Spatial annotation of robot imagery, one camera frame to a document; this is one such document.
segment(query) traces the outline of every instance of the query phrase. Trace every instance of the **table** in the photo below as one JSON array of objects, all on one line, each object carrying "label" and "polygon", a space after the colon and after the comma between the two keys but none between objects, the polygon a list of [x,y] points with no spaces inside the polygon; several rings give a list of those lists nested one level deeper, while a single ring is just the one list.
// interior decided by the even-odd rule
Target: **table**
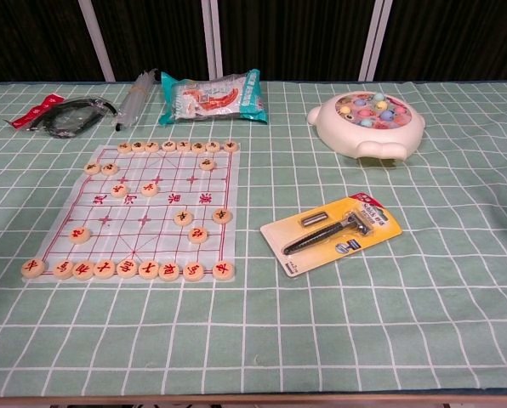
[{"label": "table", "polygon": [[[52,92],[119,105],[129,86],[0,84],[0,396],[234,394],[218,397],[224,402],[272,394],[257,397],[267,402],[297,398],[282,393],[335,400],[319,393],[386,392],[393,396],[378,398],[451,401],[436,390],[507,393],[507,82],[265,82],[269,126],[159,127],[157,87],[125,132],[106,118],[58,140],[3,122]],[[306,124],[312,107],[360,89],[393,94],[424,116],[424,139],[407,162],[338,156]],[[20,265],[36,254],[97,146],[230,135],[242,148],[235,281],[21,280]],[[390,209],[403,234],[287,278],[259,227],[362,191]],[[407,390],[413,396],[395,396]],[[435,396],[419,396],[426,390]]]}]

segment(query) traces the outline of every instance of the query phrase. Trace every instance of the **white plastic toy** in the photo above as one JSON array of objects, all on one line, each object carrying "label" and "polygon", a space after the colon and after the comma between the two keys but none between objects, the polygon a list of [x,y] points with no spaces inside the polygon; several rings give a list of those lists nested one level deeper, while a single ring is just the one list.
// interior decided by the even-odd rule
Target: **white plastic toy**
[{"label": "white plastic toy", "polygon": [[337,153],[403,161],[418,149],[425,128],[424,118],[402,100],[365,91],[331,98],[307,121]]}]

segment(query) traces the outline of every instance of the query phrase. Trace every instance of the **razor package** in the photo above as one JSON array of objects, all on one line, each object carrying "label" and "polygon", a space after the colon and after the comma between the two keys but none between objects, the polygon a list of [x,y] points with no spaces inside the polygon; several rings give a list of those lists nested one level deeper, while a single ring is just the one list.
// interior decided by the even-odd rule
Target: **razor package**
[{"label": "razor package", "polygon": [[365,193],[261,227],[288,276],[389,240],[402,232],[393,216]]}]

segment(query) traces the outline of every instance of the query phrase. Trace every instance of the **razor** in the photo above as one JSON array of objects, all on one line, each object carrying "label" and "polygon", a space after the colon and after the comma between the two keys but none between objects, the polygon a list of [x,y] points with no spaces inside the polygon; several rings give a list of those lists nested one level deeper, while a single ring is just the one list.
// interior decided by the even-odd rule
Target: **razor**
[{"label": "razor", "polygon": [[330,224],[327,227],[318,229],[293,244],[286,246],[283,249],[283,254],[291,255],[292,253],[302,251],[307,247],[317,244],[318,242],[325,241],[330,236],[333,236],[347,228],[356,229],[361,235],[366,235],[371,230],[356,214],[352,213],[341,221],[338,221],[338,223]]}]

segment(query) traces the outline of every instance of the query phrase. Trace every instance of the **chinese chess board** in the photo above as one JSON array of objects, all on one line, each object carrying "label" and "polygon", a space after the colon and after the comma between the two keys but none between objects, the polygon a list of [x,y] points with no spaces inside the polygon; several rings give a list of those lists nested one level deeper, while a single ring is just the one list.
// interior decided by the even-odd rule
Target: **chinese chess board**
[{"label": "chinese chess board", "polygon": [[[207,157],[215,161],[215,168],[203,171],[199,163]],[[154,259],[161,265],[175,262],[180,269],[198,262],[205,269],[202,280],[211,280],[213,266],[222,259],[233,262],[235,256],[235,218],[220,225],[212,216],[221,207],[234,212],[239,161],[240,151],[120,154],[116,146],[99,146],[89,162],[115,163],[119,171],[111,176],[84,173],[77,180],[38,251],[37,258],[45,261],[46,270],[35,281],[54,281],[54,267],[65,259],[74,263],[111,259],[115,264],[125,259],[137,264]],[[157,184],[159,190],[152,197],[140,194],[149,183]],[[116,184],[128,187],[123,198],[111,195]],[[182,227],[174,216],[183,210],[192,213],[193,221]],[[80,226],[89,229],[91,237],[74,245],[70,233]],[[188,240],[188,233],[196,227],[208,231],[202,244]],[[120,279],[114,275],[104,281]],[[64,281],[78,282],[73,278]],[[128,281],[144,280],[136,275]]]}]

